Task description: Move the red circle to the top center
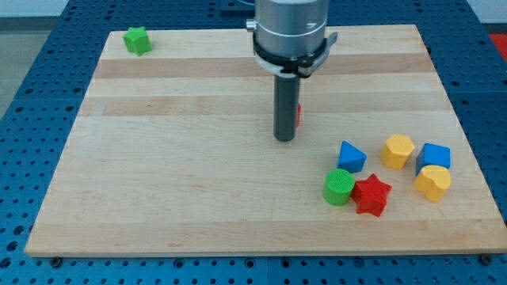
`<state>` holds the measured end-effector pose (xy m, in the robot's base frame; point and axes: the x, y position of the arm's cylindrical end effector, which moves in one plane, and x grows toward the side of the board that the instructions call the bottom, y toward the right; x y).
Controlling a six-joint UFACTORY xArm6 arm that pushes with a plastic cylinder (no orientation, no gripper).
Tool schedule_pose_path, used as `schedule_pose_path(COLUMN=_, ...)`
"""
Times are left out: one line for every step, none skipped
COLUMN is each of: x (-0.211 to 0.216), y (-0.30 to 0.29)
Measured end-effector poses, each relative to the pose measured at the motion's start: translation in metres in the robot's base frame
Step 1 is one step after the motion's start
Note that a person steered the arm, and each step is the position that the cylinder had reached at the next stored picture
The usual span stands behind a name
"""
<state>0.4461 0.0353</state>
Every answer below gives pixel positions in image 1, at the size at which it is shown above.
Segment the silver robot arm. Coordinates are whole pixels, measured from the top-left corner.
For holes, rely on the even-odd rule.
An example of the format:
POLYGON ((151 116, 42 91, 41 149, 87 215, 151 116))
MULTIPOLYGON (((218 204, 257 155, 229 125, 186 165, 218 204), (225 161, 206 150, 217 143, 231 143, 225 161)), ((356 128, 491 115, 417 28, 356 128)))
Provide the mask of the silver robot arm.
POLYGON ((256 62, 281 78, 308 78, 327 59, 337 33, 326 35, 329 0, 255 0, 252 33, 256 62))

